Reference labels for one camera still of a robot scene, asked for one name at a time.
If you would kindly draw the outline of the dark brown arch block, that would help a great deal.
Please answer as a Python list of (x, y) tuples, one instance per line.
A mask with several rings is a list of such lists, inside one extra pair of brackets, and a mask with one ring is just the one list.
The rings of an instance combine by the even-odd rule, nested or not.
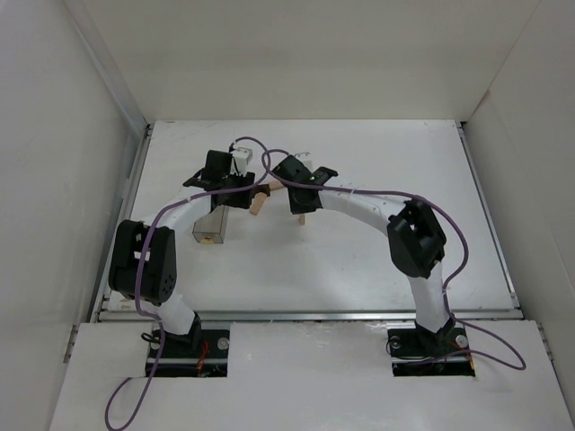
[(259, 194), (263, 194), (266, 197), (269, 197), (271, 193), (269, 183), (259, 184), (252, 189), (251, 195), (255, 198)]

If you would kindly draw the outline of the clear plastic container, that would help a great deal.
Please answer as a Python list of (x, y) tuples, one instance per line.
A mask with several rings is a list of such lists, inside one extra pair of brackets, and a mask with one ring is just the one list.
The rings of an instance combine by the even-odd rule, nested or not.
[(223, 244), (226, 237), (228, 212), (228, 207), (220, 206), (197, 220), (192, 228), (192, 235), (196, 242), (201, 243), (204, 237), (211, 237), (213, 244)]

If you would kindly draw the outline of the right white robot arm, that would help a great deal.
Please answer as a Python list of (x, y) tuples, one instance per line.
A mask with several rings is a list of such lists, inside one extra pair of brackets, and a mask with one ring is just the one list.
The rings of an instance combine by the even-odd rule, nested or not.
[(415, 303), (419, 346), (410, 356), (445, 354), (447, 336), (455, 324), (443, 299), (447, 237), (432, 208), (417, 198), (361, 194), (336, 171), (319, 167), (312, 172), (294, 155), (286, 157), (272, 173), (287, 186), (294, 214), (336, 211), (385, 235), (391, 261), (407, 277)]

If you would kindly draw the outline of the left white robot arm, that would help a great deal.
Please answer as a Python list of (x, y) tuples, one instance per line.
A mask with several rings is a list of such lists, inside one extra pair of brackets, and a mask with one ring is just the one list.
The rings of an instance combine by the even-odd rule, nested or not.
[(178, 343), (197, 349), (201, 320), (176, 291), (178, 242), (193, 225), (216, 209), (247, 209), (255, 173), (248, 170), (252, 151), (208, 151), (205, 165), (182, 183), (175, 198), (142, 220), (124, 220), (116, 230), (109, 287), (134, 302), (137, 313), (160, 329), (153, 343)]

